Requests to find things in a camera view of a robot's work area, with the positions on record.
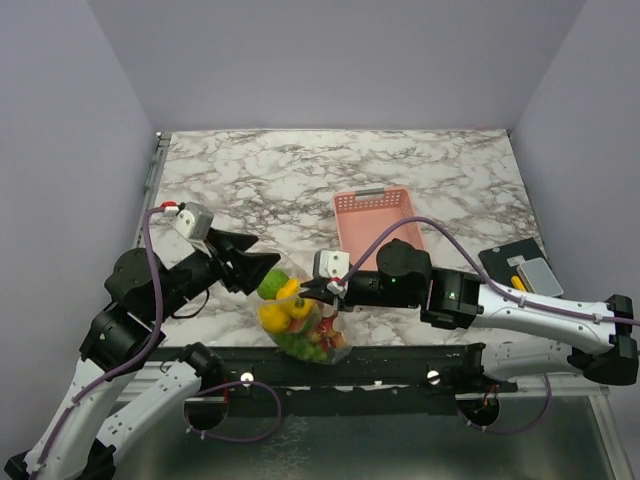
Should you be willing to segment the yellow bell pepper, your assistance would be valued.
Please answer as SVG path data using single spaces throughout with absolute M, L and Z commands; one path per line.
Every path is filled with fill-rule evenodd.
M 313 309 L 313 303 L 299 296 L 300 285 L 297 278 L 290 278 L 277 292 L 280 307 L 293 319 L 306 319 Z

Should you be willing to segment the green custard apple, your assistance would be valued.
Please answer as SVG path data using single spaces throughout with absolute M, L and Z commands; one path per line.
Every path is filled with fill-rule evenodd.
M 282 269 L 273 268 L 263 278 L 257 288 L 258 296 L 263 300 L 274 300 L 278 291 L 289 281 L 289 275 Z

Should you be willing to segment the clear zip top bag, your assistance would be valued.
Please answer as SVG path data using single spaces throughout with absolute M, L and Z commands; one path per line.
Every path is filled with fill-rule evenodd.
M 333 365 L 351 351 L 339 313 L 299 296 L 308 276 L 297 266 L 276 266 L 250 296 L 257 321 L 284 353 L 309 363 Z

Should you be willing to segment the red watermelon slice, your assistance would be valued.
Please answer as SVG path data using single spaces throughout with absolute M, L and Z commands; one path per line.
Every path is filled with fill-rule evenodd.
M 304 319 L 292 318 L 286 332 L 288 334 L 303 334 L 314 326 L 315 320 L 311 315 Z

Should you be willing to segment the yellow lemon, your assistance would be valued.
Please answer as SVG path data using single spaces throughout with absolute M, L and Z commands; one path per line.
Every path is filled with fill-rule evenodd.
M 265 304 L 258 308 L 262 328 L 271 334 L 282 333 L 290 325 L 291 317 L 280 304 Z

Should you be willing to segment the green grape bunch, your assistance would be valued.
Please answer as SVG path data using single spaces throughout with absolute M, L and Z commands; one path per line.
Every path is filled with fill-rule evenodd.
M 306 336 L 286 334 L 280 339 L 281 348 L 289 355 L 302 360 L 323 363 L 327 360 L 327 353 L 319 343 L 313 343 Z

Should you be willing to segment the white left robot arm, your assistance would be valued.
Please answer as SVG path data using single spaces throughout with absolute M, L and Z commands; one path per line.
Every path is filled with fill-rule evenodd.
M 254 252 L 257 237 L 211 229 L 204 245 L 171 268 L 150 246 L 125 252 L 105 282 L 110 304 L 94 317 L 71 384 L 50 425 L 28 451 L 11 457 L 12 479 L 110 479 L 117 458 L 168 410 L 226 380 L 222 361 L 196 342 L 136 400 L 113 409 L 165 335 L 166 319 L 216 283 L 250 294 L 281 256 Z

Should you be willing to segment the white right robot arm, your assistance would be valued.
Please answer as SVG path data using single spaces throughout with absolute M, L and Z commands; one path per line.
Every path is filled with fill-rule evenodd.
M 428 252 L 394 239 L 377 252 L 375 269 L 362 270 L 348 253 L 320 250 L 313 276 L 301 297 L 339 311 L 355 307 L 416 309 L 434 328 L 498 329 L 531 336 L 531 341 L 485 346 L 459 367 L 461 383 L 481 391 L 494 379 L 579 373 L 611 386 L 636 383 L 639 353 L 630 298 L 570 301 L 522 292 L 486 275 L 433 266 Z

